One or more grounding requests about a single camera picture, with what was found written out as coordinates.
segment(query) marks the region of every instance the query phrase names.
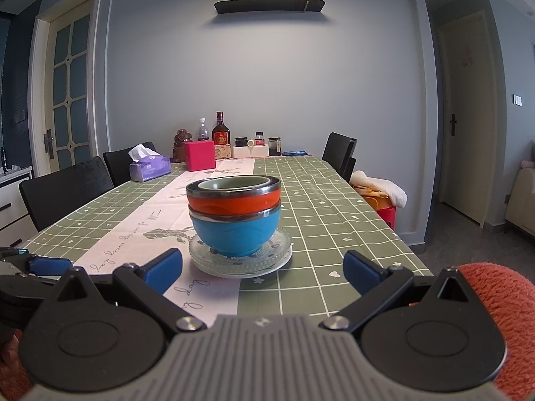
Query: blue bowl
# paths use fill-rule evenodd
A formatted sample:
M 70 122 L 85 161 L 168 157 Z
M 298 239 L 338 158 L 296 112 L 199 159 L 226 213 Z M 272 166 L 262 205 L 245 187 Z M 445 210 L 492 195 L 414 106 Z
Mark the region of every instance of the blue bowl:
M 238 258 L 255 253 L 271 238 L 280 217 L 280 202 L 254 214 L 223 216 L 189 209 L 199 238 L 223 256 Z

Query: black door handle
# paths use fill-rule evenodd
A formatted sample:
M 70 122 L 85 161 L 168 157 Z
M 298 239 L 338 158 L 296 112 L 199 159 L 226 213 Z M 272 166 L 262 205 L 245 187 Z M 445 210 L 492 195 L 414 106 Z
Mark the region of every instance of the black door handle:
M 455 114 L 451 115 L 450 123 L 451 123 L 451 135 L 455 136 L 455 124 L 457 123 L 457 121 L 455 120 Z

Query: brown glass bottle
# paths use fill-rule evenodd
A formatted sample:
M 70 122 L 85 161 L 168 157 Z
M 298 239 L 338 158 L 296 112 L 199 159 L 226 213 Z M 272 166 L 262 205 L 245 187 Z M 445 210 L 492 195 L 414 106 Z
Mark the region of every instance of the brown glass bottle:
M 212 140 L 215 145 L 231 144 L 231 132 L 223 123 L 223 112 L 217 112 L 217 125 L 212 130 Z

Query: white cabinet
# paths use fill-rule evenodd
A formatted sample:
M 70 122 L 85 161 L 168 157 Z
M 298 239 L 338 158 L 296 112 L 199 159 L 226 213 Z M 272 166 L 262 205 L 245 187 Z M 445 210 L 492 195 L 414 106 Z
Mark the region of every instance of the white cabinet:
M 0 246 L 18 246 L 37 233 L 20 195 L 19 184 L 25 179 L 31 179 L 31 167 L 0 174 Z

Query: white door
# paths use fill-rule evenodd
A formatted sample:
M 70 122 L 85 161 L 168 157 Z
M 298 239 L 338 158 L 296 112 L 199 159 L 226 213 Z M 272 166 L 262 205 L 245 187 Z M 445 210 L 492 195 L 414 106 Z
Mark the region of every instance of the white door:
M 488 207 L 496 140 L 496 84 L 482 14 L 439 31 L 444 81 L 441 200 L 482 223 Z
M 50 171 L 92 157 L 87 120 L 87 44 L 93 0 L 50 23 L 45 64 L 45 148 Z

